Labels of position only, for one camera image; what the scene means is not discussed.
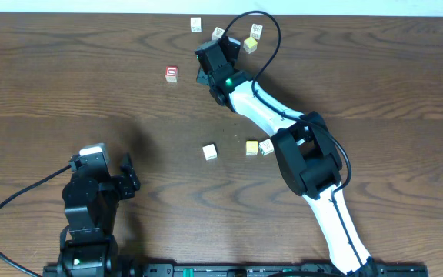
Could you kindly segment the plain white block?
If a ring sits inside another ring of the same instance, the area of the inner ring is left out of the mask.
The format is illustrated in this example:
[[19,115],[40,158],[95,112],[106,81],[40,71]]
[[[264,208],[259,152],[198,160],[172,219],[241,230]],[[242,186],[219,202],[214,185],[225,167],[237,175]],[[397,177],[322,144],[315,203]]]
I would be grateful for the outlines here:
[[214,144],[203,146],[202,151],[206,161],[216,159],[218,157],[218,153]]

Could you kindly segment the yellow block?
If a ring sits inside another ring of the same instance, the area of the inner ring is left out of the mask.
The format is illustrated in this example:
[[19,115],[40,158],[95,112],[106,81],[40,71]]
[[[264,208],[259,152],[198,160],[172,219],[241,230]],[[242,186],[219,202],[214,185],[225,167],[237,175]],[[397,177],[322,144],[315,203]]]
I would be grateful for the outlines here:
[[246,155],[257,155],[258,154],[258,141],[248,140],[245,144]]

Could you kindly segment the white block with pattern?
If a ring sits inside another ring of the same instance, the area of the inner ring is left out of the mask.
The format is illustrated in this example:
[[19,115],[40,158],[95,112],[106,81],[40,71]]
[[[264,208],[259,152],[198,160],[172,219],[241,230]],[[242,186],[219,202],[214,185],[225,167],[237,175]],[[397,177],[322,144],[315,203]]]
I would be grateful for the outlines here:
[[268,155],[274,151],[274,146],[269,138],[259,142],[258,147],[262,155]]

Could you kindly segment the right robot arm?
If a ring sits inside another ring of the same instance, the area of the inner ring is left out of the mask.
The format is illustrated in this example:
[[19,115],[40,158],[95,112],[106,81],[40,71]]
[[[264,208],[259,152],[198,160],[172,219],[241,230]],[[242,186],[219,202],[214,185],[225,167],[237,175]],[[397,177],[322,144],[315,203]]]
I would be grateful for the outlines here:
[[331,263],[348,276],[372,276],[375,264],[361,242],[343,196],[348,157],[317,113],[296,112],[234,65],[240,42],[221,38],[200,45],[199,75],[215,101],[253,121],[270,138],[287,186],[311,207],[328,245]]

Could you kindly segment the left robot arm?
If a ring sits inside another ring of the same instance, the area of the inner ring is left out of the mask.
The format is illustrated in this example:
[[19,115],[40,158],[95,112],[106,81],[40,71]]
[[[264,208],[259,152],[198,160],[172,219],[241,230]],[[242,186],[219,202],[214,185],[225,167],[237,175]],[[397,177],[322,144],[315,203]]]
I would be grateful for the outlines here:
[[130,155],[115,176],[99,152],[75,155],[69,165],[72,177],[62,191],[68,226],[61,233],[56,275],[141,276],[134,258],[118,254],[113,236],[119,202],[133,198],[141,186]]

